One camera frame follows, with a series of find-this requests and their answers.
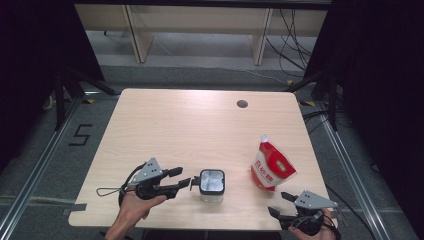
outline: red and white package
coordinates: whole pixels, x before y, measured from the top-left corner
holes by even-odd
[[[252,178],[256,185],[267,191],[275,191],[275,186],[296,173],[290,161],[262,135],[259,152],[251,166]]]

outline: wooden tabletop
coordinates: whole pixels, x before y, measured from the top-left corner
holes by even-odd
[[[247,107],[237,102],[244,100]],[[276,192],[253,183],[250,165],[260,137],[283,152],[296,176]],[[131,171],[151,157],[162,169],[183,167],[161,185],[198,176],[203,169],[225,172],[221,203],[200,200],[198,187],[181,189],[175,199],[154,207],[137,227],[202,230],[281,230],[268,206],[294,215],[280,192],[309,190],[328,197],[299,106],[292,93],[208,90],[126,89],[104,133],[72,212],[73,226],[110,226],[119,211],[118,194],[99,197],[97,188],[120,187]]]

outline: white desk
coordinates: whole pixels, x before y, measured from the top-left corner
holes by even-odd
[[[248,102],[247,108],[237,101]],[[275,193],[257,188],[250,165],[260,136],[284,152],[298,173]],[[161,168],[183,167],[181,175],[162,185],[198,176],[202,169],[221,169],[226,176],[222,203],[206,203],[197,187],[181,189],[175,199],[155,207],[138,227],[203,230],[281,230],[267,210],[295,214],[293,195],[307,189],[328,197],[300,110],[291,93],[125,90],[114,110],[76,201],[85,211],[72,212],[73,226],[110,226],[119,211],[118,194],[99,197],[96,189],[119,187],[130,172],[156,157]]]

